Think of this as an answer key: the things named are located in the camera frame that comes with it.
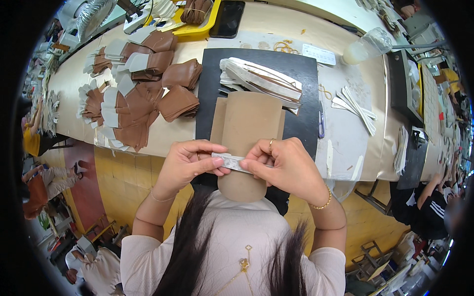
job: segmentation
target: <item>plastic bottle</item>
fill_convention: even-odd
[[[386,54],[392,49],[392,40],[380,27],[370,30],[345,48],[342,62],[357,65],[362,61]]]

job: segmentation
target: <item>red floor stripe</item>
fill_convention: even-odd
[[[105,213],[95,171],[94,146],[75,139],[68,139],[67,143],[74,147],[63,148],[66,167],[72,168],[78,161],[79,171],[84,174],[71,188],[71,193],[82,225],[87,229]]]

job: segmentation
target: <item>yellow shirt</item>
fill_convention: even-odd
[[[451,81],[456,81],[456,80],[459,80],[459,76],[456,74],[456,72],[454,72],[453,70],[451,69],[441,69],[441,72],[444,73],[447,77],[447,79],[451,82]],[[453,88],[453,91],[456,93],[459,91],[459,87],[457,85],[457,82],[451,84],[451,87]],[[447,89],[447,93],[449,94],[451,92],[451,89]]]
[[[39,152],[39,134],[31,135],[31,128],[27,127],[23,133],[23,149],[33,156],[38,156]]]

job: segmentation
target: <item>woman's left hand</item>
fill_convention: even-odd
[[[167,194],[175,194],[202,173],[212,172],[217,176],[229,174],[230,169],[221,167],[224,160],[211,157],[212,152],[225,153],[227,148],[208,140],[174,142],[166,156],[156,186]]]

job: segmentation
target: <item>gold ring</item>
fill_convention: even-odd
[[[268,150],[270,150],[270,153],[272,153],[272,143],[273,143],[273,140],[276,140],[275,138],[271,139],[270,140],[270,146],[268,147]]]

